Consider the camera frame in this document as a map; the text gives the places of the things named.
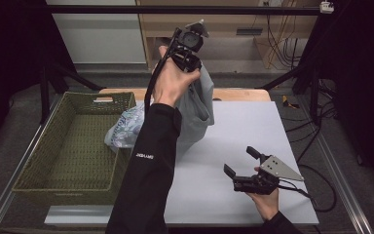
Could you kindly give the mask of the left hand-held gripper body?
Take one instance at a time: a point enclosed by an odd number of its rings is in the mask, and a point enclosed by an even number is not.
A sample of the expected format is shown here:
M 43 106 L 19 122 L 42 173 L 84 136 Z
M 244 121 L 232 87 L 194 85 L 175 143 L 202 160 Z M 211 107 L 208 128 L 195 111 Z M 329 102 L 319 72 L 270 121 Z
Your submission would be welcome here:
M 209 34 L 203 19 L 189 23 L 184 29 L 176 28 L 170 45 L 170 56 L 175 62 L 199 62 L 196 53 Z

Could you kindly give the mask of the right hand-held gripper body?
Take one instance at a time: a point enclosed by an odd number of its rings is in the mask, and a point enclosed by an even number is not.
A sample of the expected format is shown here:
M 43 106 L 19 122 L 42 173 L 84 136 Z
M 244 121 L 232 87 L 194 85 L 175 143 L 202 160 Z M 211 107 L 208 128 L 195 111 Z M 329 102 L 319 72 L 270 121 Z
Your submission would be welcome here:
M 240 176 L 233 173 L 233 188 L 235 191 L 270 195 L 276 188 L 284 188 L 280 185 L 281 178 L 296 181 L 304 180 L 300 174 L 276 156 L 252 154 L 252 157 L 260 161 L 259 171 L 252 176 Z

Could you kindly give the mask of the grey cloth garment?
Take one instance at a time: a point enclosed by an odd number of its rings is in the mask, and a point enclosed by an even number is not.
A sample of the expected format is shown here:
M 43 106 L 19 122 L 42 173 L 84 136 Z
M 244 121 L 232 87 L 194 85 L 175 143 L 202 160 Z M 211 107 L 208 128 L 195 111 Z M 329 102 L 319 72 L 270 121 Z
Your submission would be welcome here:
M 177 103 L 182 115 L 179 143 L 198 142 L 205 136 L 206 129 L 214 124 L 213 89 L 214 83 L 202 65 L 200 78 L 189 86 Z

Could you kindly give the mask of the person's left hand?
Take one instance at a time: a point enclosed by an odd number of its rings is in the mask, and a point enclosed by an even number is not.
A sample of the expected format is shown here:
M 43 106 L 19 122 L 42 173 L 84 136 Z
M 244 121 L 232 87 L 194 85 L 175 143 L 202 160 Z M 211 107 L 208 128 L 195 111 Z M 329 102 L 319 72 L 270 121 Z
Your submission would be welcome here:
M 179 69 L 172 58 L 165 60 L 153 90 L 154 103 L 175 107 L 177 101 L 187 91 L 189 85 L 201 76 L 199 69 L 184 72 Z

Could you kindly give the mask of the person's right hand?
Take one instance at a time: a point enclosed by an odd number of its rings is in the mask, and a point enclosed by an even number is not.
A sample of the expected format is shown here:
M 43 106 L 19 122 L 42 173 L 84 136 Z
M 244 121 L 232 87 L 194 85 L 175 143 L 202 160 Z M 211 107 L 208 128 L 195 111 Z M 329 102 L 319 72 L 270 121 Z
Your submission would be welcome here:
M 269 195 L 247 193 L 247 196 L 253 201 L 264 221 L 271 220 L 279 212 L 279 190 L 277 188 Z

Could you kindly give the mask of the light wooden cabinet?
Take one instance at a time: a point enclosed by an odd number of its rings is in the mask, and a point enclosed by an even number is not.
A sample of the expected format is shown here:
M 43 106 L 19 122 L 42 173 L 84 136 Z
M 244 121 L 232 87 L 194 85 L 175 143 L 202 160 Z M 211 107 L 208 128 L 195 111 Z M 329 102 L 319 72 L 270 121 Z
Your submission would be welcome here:
M 138 6 L 229 6 L 229 7 L 318 7 L 319 0 L 135 0 Z M 140 14 L 141 35 L 148 65 L 153 64 L 153 46 L 170 37 L 176 27 L 204 20 L 209 37 L 247 38 L 255 45 L 264 66 L 284 69 L 296 62 L 316 22 L 316 16 L 255 15 L 147 15 Z

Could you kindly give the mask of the yellow and black tape piece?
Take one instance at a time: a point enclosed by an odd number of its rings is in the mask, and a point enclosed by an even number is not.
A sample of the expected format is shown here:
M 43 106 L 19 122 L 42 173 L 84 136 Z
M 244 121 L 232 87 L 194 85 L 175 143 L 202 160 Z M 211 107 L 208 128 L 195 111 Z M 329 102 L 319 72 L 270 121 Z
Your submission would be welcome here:
M 297 103 L 290 103 L 287 96 L 282 96 L 282 106 L 283 107 L 289 107 L 293 109 L 299 109 L 300 105 Z

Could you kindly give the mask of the white panel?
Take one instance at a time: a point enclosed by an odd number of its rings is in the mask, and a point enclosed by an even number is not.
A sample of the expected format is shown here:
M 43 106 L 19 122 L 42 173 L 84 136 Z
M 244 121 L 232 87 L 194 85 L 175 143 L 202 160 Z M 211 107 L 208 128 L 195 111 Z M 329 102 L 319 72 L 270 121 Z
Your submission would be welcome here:
M 74 63 L 145 63 L 137 14 L 53 14 Z

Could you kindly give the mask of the patterned clear plastic bag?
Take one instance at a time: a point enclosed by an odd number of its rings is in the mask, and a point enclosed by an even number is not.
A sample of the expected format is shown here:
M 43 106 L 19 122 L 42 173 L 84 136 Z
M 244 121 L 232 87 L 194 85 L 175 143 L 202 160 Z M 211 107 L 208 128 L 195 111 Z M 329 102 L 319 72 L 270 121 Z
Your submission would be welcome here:
M 113 151 L 132 149 L 144 122 L 144 104 L 138 104 L 122 113 L 116 124 L 105 135 L 104 143 Z

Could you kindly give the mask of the green woven basket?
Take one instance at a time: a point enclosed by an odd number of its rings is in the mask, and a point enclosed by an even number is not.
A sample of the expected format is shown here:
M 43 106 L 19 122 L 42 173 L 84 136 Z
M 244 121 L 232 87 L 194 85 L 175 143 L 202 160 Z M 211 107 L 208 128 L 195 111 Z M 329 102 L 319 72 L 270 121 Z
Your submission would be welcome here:
M 132 93 L 65 93 L 12 191 L 43 206 L 112 205 L 130 158 L 104 142 Z

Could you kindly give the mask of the white plug adapter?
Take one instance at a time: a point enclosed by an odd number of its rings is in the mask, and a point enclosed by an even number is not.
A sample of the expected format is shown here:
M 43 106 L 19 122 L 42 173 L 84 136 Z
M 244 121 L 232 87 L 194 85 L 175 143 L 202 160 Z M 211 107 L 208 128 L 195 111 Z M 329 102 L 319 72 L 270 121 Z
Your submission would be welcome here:
M 322 14 L 332 14 L 334 12 L 334 7 L 330 2 L 322 1 L 319 4 L 319 11 Z

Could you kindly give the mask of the black horizontal frame bar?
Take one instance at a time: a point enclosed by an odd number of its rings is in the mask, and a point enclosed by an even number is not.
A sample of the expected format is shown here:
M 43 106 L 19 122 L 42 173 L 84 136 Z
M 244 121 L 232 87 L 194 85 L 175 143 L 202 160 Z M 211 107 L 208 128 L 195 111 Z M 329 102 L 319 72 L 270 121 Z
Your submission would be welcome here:
M 109 5 L 48 5 L 53 14 L 167 14 L 167 15 L 260 15 L 318 16 L 319 7 L 229 7 L 229 6 L 109 6 Z

